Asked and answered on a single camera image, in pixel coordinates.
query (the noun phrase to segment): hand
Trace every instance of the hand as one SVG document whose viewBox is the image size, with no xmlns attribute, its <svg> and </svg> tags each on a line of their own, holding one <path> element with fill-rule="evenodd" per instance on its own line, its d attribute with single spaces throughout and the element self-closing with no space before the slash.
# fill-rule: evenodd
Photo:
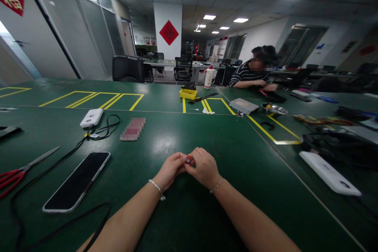
<svg viewBox="0 0 378 252">
<path fill-rule="evenodd" d="M 187 155 L 178 152 L 165 160 L 160 171 L 153 178 L 153 181 L 159 185 L 160 189 L 166 191 L 172 185 L 176 176 L 185 171 L 185 167 L 182 165 L 187 158 Z"/>
<path fill-rule="evenodd" d="M 186 171 L 207 189 L 213 190 L 221 179 L 215 159 L 203 148 L 195 148 L 190 155 L 196 163 L 196 168 L 185 163 Z"/>
<path fill-rule="evenodd" d="M 263 91 L 275 91 L 277 89 L 277 84 L 268 84 L 263 88 Z"/>
<path fill-rule="evenodd" d="M 253 85 L 266 85 L 267 83 L 265 83 L 264 80 L 256 80 L 256 81 L 252 81 L 253 82 Z"/>
</svg>

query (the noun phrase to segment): metal dish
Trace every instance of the metal dish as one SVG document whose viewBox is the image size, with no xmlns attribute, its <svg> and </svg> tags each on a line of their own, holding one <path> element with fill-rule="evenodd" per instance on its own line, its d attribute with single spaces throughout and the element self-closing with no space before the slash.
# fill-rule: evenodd
<svg viewBox="0 0 378 252">
<path fill-rule="evenodd" d="M 288 114 L 288 111 L 286 109 L 284 109 L 283 107 L 281 106 L 277 106 L 275 104 L 270 104 L 268 102 L 266 103 L 263 103 L 261 105 L 261 107 L 263 108 L 263 113 L 270 116 L 270 117 L 280 117 L 281 115 L 286 115 Z"/>
</svg>

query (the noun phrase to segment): bracelet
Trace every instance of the bracelet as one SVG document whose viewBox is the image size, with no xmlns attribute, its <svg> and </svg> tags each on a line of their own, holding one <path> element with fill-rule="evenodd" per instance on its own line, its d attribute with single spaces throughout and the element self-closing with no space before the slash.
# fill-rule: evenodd
<svg viewBox="0 0 378 252">
<path fill-rule="evenodd" d="M 159 190 L 159 192 L 161 194 L 160 201 L 164 201 L 165 196 L 163 195 L 163 191 L 160 189 L 159 185 L 157 185 L 152 179 L 150 179 L 148 182 L 151 182 Z"/>
<path fill-rule="evenodd" d="M 213 193 L 213 192 L 219 187 L 219 185 L 221 184 L 221 182 L 222 182 L 222 177 L 220 177 L 220 180 L 219 180 L 218 185 L 215 186 L 215 188 L 214 188 L 213 190 L 210 191 L 210 194 L 212 194 L 212 193 Z"/>
</svg>

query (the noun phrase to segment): black clip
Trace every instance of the black clip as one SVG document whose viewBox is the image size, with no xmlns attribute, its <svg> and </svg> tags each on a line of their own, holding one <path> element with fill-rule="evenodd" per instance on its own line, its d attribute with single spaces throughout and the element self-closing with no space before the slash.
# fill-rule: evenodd
<svg viewBox="0 0 378 252">
<path fill-rule="evenodd" d="M 273 123 L 270 123 L 268 121 L 261 122 L 260 125 L 261 126 L 263 126 L 263 125 L 269 125 L 270 126 L 270 128 L 268 129 L 269 131 L 272 131 L 272 130 L 274 130 L 276 128 L 276 126 Z"/>
</svg>

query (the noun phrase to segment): small yellow container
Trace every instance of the small yellow container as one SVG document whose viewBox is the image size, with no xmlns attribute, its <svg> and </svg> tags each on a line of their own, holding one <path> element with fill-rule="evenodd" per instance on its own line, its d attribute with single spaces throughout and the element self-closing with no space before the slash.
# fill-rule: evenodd
<svg viewBox="0 0 378 252">
<path fill-rule="evenodd" d="M 190 100 L 195 100 L 197 95 L 197 91 L 192 91 L 188 89 L 181 89 L 180 90 L 180 97 L 181 98 L 187 98 Z"/>
</svg>

